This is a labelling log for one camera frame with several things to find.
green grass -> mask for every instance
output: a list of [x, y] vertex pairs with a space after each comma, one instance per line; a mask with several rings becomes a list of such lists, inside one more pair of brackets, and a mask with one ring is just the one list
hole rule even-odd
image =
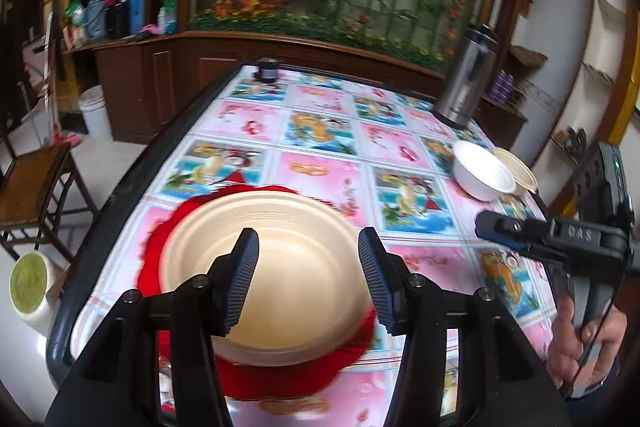
[[194, 16], [190, 29], [286, 35], [376, 52], [435, 71], [444, 72], [449, 66], [449, 61], [440, 54], [432, 54], [424, 48], [404, 41], [371, 37], [347, 27], [333, 26], [329, 20], [319, 16], [276, 13], [253, 18], [233, 15], [219, 18], [210, 11], [204, 11]]

metal bolt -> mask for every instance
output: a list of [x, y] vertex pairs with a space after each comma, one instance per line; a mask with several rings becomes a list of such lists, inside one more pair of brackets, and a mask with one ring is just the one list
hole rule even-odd
[[492, 301], [495, 298], [495, 292], [492, 288], [482, 287], [478, 289], [478, 296], [483, 301]]
[[136, 290], [136, 289], [127, 290], [122, 294], [122, 300], [125, 301], [126, 303], [135, 302], [141, 297], [142, 297], [142, 293], [140, 293], [140, 290]]
[[209, 276], [204, 273], [191, 277], [191, 286], [194, 288], [204, 288], [207, 284], [209, 284]]
[[409, 277], [406, 278], [406, 281], [412, 288], [422, 288], [425, 284], [427, 284], [427, 277], [425, 277], [421, 273], [410, 273]]

tablecloth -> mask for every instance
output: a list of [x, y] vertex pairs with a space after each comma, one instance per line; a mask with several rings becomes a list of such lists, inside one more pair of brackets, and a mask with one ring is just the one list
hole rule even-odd
[[[541, 264], [474, 233], [478, 212], [543, 219], [529, 195], [492, 204], [471, 198], [451, 175], [452, 145], [491, 142], [472, 122], [452, 130], [424, 100], [339, 76], [281, 69], [279, 80], [254, 80], [244, 66], [211, 103], [130, 215], [76, 320], [77, 358], [120, 295], [135, 286], [146, 238], [186, 198], [208, 194], [234, 171], [254, 185], [280, 184], [329, 201], [356, 227], [374, 226], [386, 249], [411, 271], [447, 290], [473, 293], [494, 284], [541, 357], [556, 310]], [[384, 422], [398, 375], [403, 337], [376, 322], [370, 350], [315, 396], [297, 400], [228, 400], [238, 427], [317, 425], [376, 427]], [[442, 413], [455, 409], [458, 336], [447, 335]]]

wooden chair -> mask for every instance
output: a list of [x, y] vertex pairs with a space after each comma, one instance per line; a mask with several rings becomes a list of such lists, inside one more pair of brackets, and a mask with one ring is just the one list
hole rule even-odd
[[[0, 246], [17, 261], [15, 245], [33, 244], [37, 250], [42, 244], [52, 244], [71, 262], [71, 252], [58, 238], [62, 216], [90, 211], [95, 217], [98, 210], [71, 156], [70, 145], [42, 147], [17, 156], [0, 125], [0, 143], [3, 141], [12, 162], [5, 174], [0, 170]], [[64, 174], [68, 174], [66, 180], [62, 179]], [[74, 181], [87, 206], [64, 210]], [[56, 197], [58, 182], [62, 190]], [[36, 235], [29, 235], [29, 229], [37, 230]]]

wooden cabinet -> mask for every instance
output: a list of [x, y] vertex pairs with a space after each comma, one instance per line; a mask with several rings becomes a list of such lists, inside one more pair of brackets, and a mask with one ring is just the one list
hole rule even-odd
[[[94, 52], [98, 80], [116, 140], [149, 142], [220, 74], [239, 62], [269, 56], [303, 68], [333, 71], [436, 97], [440, 73], [396, 58], [305, 39], [235, 32], [185, 32], [142, 42], [105, 42]], [[526, 122], [517, 111], [482, 99], [476, 119], [494, 143], [510, 148]]]

